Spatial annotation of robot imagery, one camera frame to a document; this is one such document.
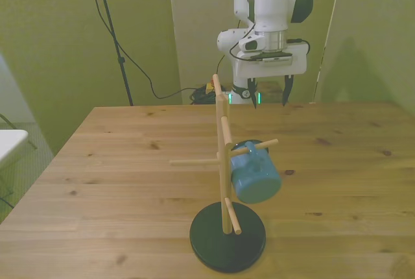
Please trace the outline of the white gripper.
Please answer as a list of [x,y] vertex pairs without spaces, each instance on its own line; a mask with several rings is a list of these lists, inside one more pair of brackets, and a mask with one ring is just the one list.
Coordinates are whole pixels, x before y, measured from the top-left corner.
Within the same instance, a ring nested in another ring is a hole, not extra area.
[[235,61],[234,73],[237,77],[248,79],[248,91],[254,108],[257,108],[257,82],[255,78],[285,75],[282,105],[289,101],[294,76],[307,70],[307,43],[291,43],[287,48],[273,53],[240,51]]

